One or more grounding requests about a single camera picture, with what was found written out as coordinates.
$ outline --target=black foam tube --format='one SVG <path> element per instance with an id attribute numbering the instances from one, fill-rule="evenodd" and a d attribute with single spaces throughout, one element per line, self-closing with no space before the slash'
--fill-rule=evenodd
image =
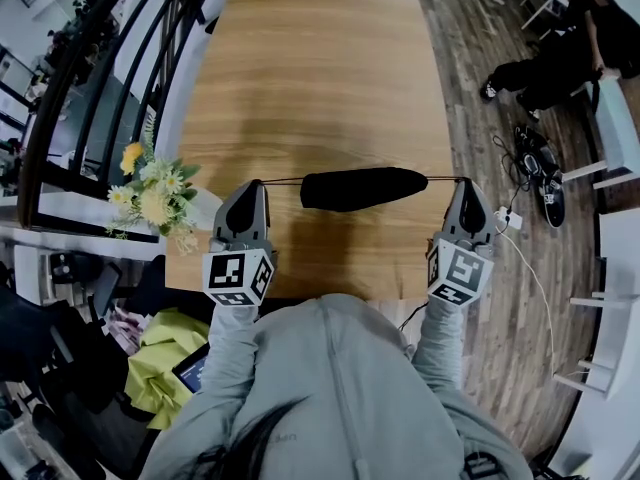
<path id="1" fill-rule="evenodd" d="M 304 208 L 353 212 L 412 196 L 428 184 L 423 174 L 399 167 L 323 172 L 304 177 L 300 200 Z"/>

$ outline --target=black pants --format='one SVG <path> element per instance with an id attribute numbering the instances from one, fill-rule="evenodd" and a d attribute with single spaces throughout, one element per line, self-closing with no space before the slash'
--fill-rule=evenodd
<path id="1" fill-rule="evenodd" d="M 496 90 L 519 91 L 528 110 L 560 103 L 591 78 L 591 49 L 579 32 L 569 32 L 533 59 L 498 66 L 489 77 Z"/>

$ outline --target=gray hoodie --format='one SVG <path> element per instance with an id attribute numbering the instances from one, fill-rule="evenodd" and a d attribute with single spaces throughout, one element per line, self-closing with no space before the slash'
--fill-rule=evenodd
<path id="1" fill-rule="evenodd" d="M 202 389 L 154 446 L 142 479 L 173 478 L 265 412 L 303 399 L 275 427 L 262 480 L 467 478 L 491 454 L 530 480 L 524 457 L 461 392 L 462 314 L 432 299 L 412 360 L 380 313 L 327 295 L 254 323 L 256 308 L 214 312 Z"/>

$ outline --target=tablet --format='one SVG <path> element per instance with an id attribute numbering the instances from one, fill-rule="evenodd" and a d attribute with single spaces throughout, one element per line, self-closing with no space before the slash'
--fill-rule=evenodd
<path id="1" fill-rule="evenodd" d="M 209 353 L 209 344 L 202 345 L 193 354 L 181 361 L 178 366 L 171 370 L 180 381 L 187 386 L 192 393 L 200 391 L 200 377 L 204 362 Z"/>

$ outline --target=power adapter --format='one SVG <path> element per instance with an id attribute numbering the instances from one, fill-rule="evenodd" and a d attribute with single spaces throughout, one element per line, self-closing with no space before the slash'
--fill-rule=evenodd
<path id="1" fill-rule="evenodd" d="M 496 218 L 500 222 L 502 222 L 504 225 L 508 225 L 513 229 L 517 229 L 517 230 L 522 229 L 522 217 L 520 217 L 520 215 L 518 215 L 513 210 L 507 210 L 507 208 L 504 206 L 500 207 L 500 210 L 498 210 Z"/>

